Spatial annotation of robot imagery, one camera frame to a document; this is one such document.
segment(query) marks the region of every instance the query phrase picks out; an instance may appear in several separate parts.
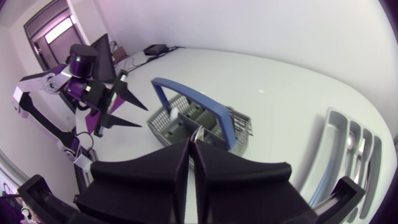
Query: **purple robot arm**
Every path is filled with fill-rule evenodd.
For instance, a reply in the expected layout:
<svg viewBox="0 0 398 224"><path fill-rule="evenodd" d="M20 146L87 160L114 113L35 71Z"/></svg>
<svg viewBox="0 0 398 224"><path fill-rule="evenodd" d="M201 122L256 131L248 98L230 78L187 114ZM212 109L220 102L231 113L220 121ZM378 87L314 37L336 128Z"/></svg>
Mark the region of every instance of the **purple robot arm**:
<svg viewBox="0 0 398 224"><path fill-rule="evenodd" d="M99 80L92 79L91 71L95 63L97 51L86 45L71 47L70 64L60 64L47 72L24 77L17 84L13 95L14 109L23 118L31 120L50 139L57 143L58 148L84 171L96 160L94 150L87 151L73 132L65 132L49 121L34 105L29 96L31 91L43 90L48 94L63 92L71 96L76 103L83 102L90 109L90 115L95 117L95 135L102 136L102 128L113 125L135 126L121 118L110 115L117 97L122 98L144 110L147 108L127 89L124 79L127 72L122 71L112 89L105 87Z"/></svg>

